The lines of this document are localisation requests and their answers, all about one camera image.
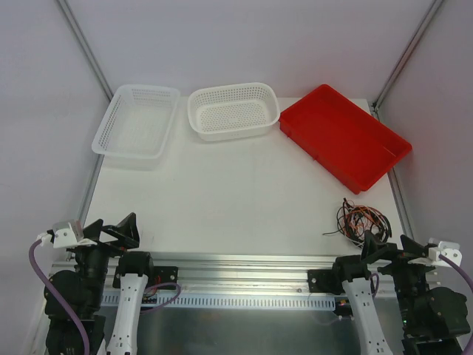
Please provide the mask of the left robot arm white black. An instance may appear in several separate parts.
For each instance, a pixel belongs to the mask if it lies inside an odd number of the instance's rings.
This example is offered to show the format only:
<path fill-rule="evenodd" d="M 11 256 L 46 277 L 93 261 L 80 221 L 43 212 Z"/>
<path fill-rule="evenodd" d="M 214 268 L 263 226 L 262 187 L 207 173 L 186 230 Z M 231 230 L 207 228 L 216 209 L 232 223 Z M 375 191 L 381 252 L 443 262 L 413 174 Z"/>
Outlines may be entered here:
<path fill-rule="evenodd" d="M 50 320 L 46 338 L 49 354 L 136 354 L 137 326 L 145 288 L 155 279 L 151 255 L 138 251 L 140 236 L 135 213 L 119 224 L 102 219 L 87 227 L 75 220 L 52 228 L 52 244 L 75 255 L 74 270 L 48 278 L 45 313 Z M 105 338 L 106 319 L 98 315 L 103 302 L 109 261 L 118 259 L 113 288 L 119 290 L 115 325 Z"/>

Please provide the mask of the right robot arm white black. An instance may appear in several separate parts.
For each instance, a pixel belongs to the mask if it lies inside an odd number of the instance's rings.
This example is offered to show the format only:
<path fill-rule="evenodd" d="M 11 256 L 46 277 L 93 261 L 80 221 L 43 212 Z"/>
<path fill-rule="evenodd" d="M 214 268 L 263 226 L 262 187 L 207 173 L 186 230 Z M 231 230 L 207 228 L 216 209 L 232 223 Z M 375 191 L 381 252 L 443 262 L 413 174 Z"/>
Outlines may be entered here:
<path fill-rule="evenodd" d="M 458 337 L 472 335 L 467 320 L 465 295 L 450 288 L 431 288 L 426 273 L 437 267 L 453 268 L 468 285 L 471 277 L 460 267 L 460 246 L 431 239 L 422 246 L 406 235 L 402 246 L 379 243 L 366 231 L 360 255 L 338 257 L 332 268 L 332 284 L 350 302 L 362 354 L 391 354 L 374 306 L 374 291 L 368 266 L 386 260 L 378 273 L 393 279 L 403 321 L 402 345 L 405 354 L 471 354 L 472 343 L 461 346 Z"/>

